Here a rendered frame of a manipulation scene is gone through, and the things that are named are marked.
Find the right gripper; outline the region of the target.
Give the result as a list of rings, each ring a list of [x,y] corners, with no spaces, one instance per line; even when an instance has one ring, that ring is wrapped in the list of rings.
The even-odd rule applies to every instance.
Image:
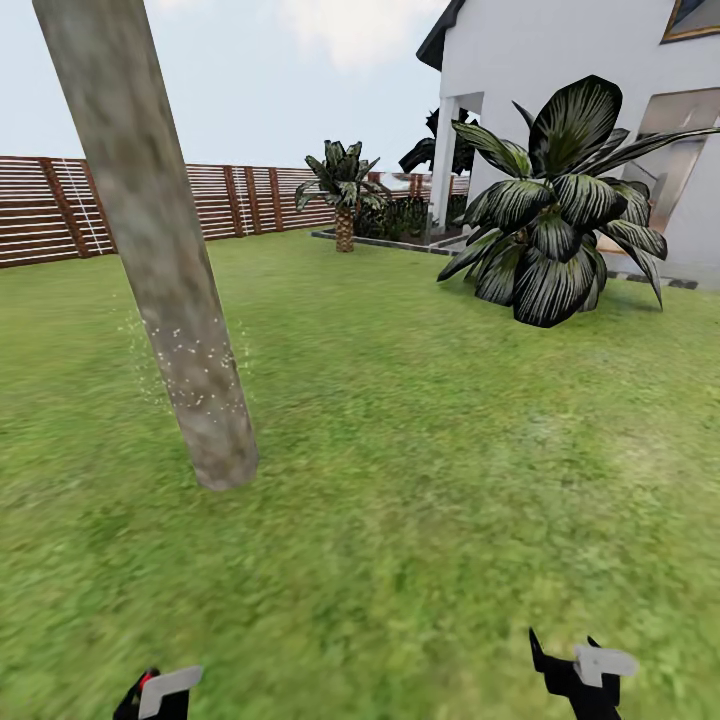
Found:
[[[621,720],[616,706],[620,704],[620,677],[603,673],[603,687],[587,686],[573,669],[573,661],[544,655],[533,629],[529,629],[533,664],[539,673],[545,673],[549,693],[569,697],[577,720],[590,720],[597,713],[609,714]]]

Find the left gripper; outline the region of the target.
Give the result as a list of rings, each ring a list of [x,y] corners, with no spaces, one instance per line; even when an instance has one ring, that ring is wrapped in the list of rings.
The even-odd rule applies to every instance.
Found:
[[[189,691],[182,690],[169,696],[163,696],[159,713],[147,720],[188,720]],[[113,720],[137,720],[140,706],[135,703],[135,686],[125,695],[120,709],[115,711]]]

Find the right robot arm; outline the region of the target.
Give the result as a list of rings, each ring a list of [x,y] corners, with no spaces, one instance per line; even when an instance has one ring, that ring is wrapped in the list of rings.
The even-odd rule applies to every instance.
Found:
[[[533,629],[529,629],[533,664],[545,673],[549,693],[569,697],[577,720],[621,720],[620,678],[636,672],[636,656],[598,645],[573,644],[575,663],[544,655]]]

